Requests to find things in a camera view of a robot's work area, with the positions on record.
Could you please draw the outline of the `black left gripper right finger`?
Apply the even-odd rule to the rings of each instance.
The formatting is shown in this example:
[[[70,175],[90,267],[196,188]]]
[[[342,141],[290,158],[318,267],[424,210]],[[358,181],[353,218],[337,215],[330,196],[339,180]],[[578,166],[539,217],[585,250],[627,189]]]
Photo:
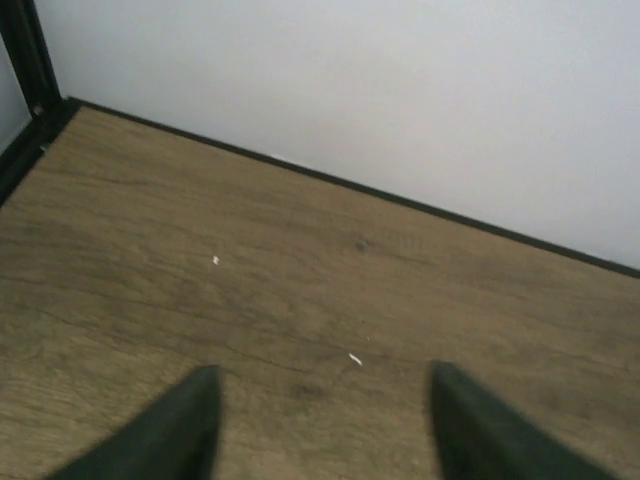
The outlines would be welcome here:
[[[613,479],[451,362],[430,364],[429,419],[445,479]]]

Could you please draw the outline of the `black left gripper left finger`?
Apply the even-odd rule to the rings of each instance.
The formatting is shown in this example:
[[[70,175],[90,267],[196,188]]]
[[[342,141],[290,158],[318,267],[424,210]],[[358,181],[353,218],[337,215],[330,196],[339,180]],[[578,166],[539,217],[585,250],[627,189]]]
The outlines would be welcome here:
[[[197,367],[49,479],[211,479],[222,424],[219,369]]]

